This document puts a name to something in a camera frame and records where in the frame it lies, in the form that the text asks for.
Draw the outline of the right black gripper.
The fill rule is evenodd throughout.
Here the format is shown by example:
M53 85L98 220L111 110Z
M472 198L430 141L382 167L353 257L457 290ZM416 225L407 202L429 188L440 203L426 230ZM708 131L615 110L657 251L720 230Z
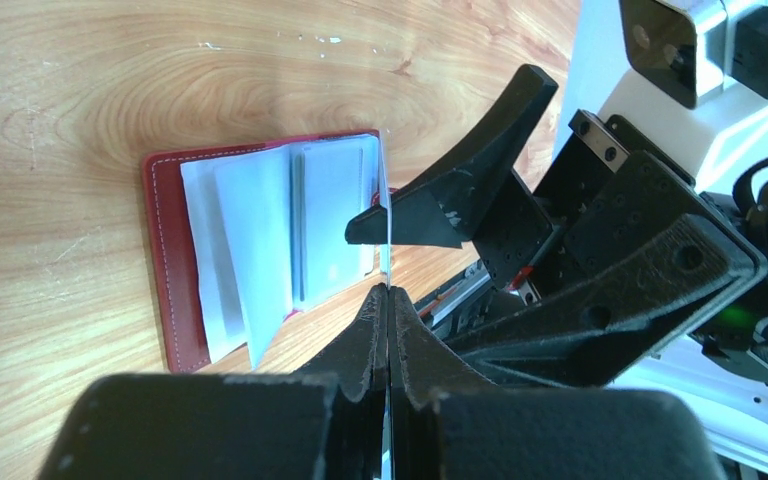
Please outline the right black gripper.
M694 180L618 116L578 112L528 189L513 167L557 89L522 65L455 146L345 229L353 245L459 248L474 237L475 297L508 299L522 286L545 297L447 340L500 385L605 386L768 271L714 222Z

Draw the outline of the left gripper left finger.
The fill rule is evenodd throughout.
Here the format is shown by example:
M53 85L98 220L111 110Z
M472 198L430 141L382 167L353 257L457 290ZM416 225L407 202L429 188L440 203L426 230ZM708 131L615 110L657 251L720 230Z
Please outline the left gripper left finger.
M43 479L373 479L389 292L288 374L116 374L71 408Z

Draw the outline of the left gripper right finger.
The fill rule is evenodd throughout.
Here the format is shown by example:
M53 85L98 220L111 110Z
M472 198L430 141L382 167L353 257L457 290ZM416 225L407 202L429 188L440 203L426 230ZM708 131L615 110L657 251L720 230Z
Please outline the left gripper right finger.
M388 291L396 479L721 479L691 410L659 391L509 389L467 365Z

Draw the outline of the red leather card holder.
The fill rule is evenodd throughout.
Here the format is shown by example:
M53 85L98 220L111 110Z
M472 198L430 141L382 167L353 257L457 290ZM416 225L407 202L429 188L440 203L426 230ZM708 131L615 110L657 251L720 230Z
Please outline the red leather card holder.
M379 268L345 240L379 204L379 132L355 130L160 152L142 164L166 365L192 373Z

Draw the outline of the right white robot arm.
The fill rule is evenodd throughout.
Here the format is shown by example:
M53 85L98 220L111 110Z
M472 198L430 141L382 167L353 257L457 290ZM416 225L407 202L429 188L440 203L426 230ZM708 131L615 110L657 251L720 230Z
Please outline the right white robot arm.
M352 244L471 242L491 284L437 336L398 287L373 287L349 327L354 371L329 436L378 462L390 419L405 479L714 478L676 397L612 390L643 356L767 274L765 256L649 149L576 145L536 191L513 165L556 92L521 66L473 129L392 199L352 219Z

